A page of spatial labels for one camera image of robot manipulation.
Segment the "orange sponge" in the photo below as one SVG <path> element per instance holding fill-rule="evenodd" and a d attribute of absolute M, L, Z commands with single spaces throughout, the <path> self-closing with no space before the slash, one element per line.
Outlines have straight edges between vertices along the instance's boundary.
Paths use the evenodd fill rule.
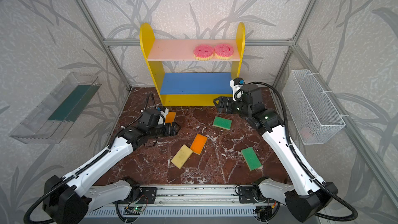
<path fill-rule="evenodd" d="M 171 123 L 174 122 L 176 117 L 176 113 L 175 112 L 169 112 L 166 117 L 165 117 L 165 123 Z"/>
<path fill-rule="evenodd" d="M 193 153 L 200 155 L 207 142 L 207 139 L 207 137 L 201 134 L 197 134 L 190 146 L 190 149 L 193 151 Z"/>

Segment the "pink smiley sponge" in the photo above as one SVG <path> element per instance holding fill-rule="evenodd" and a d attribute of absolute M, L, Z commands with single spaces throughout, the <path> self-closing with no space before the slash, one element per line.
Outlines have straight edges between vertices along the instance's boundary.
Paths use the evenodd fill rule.
<path fill-rule="evenodd" d="M 210 45 L 199 45 L 195 47 L 193 55 L 196 60 L 208 61 L 214 57 L 214 49 Z"/>
<path fill-rule="evenodd" d="M 214 47 L 214 58 L 230 60 L 234 55 L 234 48 L 229 44 L 219 44 Z"/>

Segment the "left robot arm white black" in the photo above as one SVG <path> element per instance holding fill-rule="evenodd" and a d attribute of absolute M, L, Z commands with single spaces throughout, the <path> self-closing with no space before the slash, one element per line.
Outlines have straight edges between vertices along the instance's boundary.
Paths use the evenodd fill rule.
<path fill-rule="evenodd" d="M 143 193 L 140 184 L 130 177 L 98 189 L 92 186 L 115 164 L 148 140 L 176 136 L 180 126 L 176 122 L 166 122 L 167 114 L 165 108 L 143 111 L 137 119 L 137 126 L 120 130 L 106 148 L 85 164 L 63 177 L 48 179 L 43 196 L 25 213 L 24 223 L 34 223 L 31 215 L 39 205 L 50 216 L 49 220 L 44 221 L 46 224 L 77 224 L 89 212 L 110 203 L 138 201 Z"/>

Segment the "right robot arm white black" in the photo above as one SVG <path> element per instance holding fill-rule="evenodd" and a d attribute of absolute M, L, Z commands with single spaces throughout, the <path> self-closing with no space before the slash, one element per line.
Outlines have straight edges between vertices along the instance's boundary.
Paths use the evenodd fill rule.
<path fill-rule="evenodd" d="M 242 78 L 230 81 L 232 97 L 214 99 L 219 113 L 238 114 L 268 143 L 287 171 L 292 185 L 270 178 L 261 180 L 256 188 L 261 197 L 285 205 L 292 216 L 303 223 L 312 216 L 334 222 L 350 222 L 358 217 L 357 210 L 340 198 L 337 187 L 326 182 L 307 162 L 289 133 L 286 105 L 282 95 L 262 82 L 246 84 Z M 266 108 L 260 86 L 271 89 L 282 107 L 282 115 Z"/>

